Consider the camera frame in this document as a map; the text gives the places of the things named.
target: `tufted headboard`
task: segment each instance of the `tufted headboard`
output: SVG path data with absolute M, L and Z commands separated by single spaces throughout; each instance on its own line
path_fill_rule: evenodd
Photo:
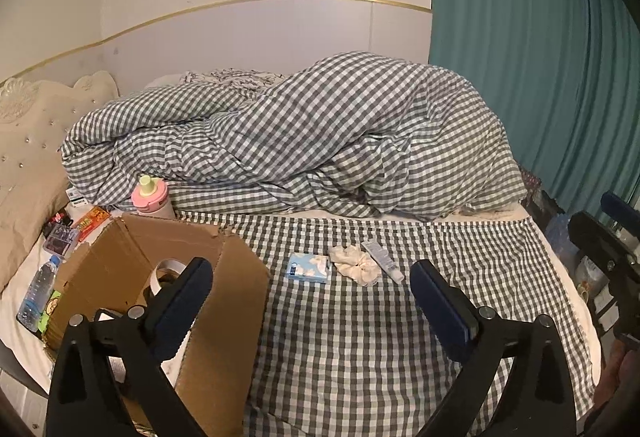
M 58 148 L 85 113 L 118 97 L 108 72 L 70 88 L 8 80 L 0 88 L 0 290 L 15 274 L 44 221 L 66 203 Z

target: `red snack wrapper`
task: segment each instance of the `red snack wrapper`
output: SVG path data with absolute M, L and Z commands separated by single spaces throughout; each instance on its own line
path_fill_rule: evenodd
M 80 238 L 78 242 L 86 239 L 89 234 L 106 219 L 109 218 L 109 213 L 104 211 L 98 206 L 94 206 L 89 212 L 85 213 L 72 227 L 80 231 Z

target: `open cardboard box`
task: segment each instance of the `open cardboard box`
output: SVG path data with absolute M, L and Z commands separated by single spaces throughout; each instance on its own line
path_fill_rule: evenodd
M 135 214 L 114 219 L 60 266 L 54 288 L 62 296 L 44 341 L 58 350 L 74 314 L 93 319 L 100 308 L 126 313 L 159 261 L 187 264 L 193 257 L 210 261 L 213 287 L 191 330 L 175 390 L 207 435 L 240 436 L 270 276 L 236 235 Z M 126 404 L 132 419 L 146 423 L 139 407 Z

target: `floor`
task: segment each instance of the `floor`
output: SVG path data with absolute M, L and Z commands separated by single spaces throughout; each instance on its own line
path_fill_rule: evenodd
M 47 415 L 47 400 L 28 390 L 4 370 L 0 371 L 0 388 L 33 434 L 36 437 L 42 437 Z

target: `blue tissue packet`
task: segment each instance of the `blue tissue packet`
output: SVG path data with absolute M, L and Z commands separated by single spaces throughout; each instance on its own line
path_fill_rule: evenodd
M 305 282 L 326 283 L 329 273 L 329 257 L 293 253 L 289 257 L 287 277 Z

